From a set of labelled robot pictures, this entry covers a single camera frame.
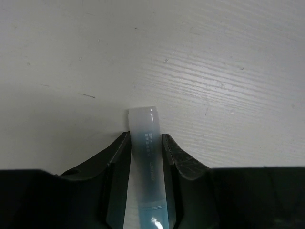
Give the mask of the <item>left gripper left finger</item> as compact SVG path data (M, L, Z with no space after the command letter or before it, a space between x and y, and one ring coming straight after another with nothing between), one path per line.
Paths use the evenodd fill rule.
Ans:
M2 170L1 228L123 228L130 161L131 138L124 132L61 175L38 169Z

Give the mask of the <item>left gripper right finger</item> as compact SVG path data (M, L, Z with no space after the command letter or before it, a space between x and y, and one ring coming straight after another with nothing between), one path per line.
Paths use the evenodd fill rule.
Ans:
M302 229L304 167L209 168L162 135L172 229Z

